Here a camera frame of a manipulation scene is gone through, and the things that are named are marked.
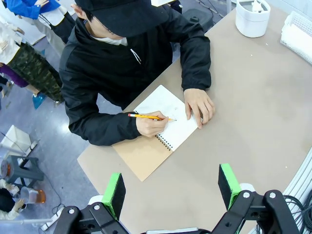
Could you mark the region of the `person's right hand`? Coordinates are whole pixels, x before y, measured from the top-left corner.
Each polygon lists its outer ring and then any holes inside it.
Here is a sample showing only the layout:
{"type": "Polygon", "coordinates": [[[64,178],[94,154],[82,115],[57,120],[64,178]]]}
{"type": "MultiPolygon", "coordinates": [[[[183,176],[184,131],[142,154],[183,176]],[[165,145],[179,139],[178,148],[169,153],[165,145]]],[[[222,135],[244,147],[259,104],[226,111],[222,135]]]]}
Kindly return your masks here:
{"type": "Polygon", "coordinates": [[[162,112],[156,111],[152,113],[144,114],[145,116],[154,116],[159,119],[150,118],[136,118],[136,127],[138,132],[145,137],[153,137],[164,131],[166,125],[169,122],[169,117],[163,115],[162,112]]]}

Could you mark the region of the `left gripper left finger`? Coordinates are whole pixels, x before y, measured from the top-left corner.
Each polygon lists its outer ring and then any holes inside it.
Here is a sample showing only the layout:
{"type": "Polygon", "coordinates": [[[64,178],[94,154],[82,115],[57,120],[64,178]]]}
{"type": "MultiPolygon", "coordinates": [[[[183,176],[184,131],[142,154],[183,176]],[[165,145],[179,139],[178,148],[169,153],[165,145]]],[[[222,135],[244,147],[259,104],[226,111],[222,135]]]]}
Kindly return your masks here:
{"type": "Polygon", "coordinates": [[[99,202],[84,209],[66,206],[58,219],[55,234],[128,234],[120,222],[126,195],[121,173],[113,173],[99,202]]]}

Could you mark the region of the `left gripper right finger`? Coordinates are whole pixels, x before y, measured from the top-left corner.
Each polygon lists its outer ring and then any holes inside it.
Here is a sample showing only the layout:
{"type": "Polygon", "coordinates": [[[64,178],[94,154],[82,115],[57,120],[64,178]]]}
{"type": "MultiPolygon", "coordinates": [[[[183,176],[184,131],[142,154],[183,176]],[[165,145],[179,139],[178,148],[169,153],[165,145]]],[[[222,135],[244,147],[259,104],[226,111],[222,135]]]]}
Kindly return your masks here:
{"type": "Polygon", "coordinates": [[[256,221],[264,234],[299,233],[279,190],[259,195],[241,189],[228,163],[219,165],[218,186],[227,211],[212,230],[213,234],[238,234],[247,220],[256,221]]]}

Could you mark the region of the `person's left hand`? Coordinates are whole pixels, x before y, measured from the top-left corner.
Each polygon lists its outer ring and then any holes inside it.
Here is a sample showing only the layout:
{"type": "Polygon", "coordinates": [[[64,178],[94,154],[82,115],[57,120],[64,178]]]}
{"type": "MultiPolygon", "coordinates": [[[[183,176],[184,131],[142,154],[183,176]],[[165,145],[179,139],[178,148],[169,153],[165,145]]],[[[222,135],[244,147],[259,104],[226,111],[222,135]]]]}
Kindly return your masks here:
{"type": "Polygon", "coordinates": [[[187,119],[190,119],[193,114],[199,129],[207,124],[215,114],[215,105],[204,90],[186,89],[184,101],[187,119]]]}

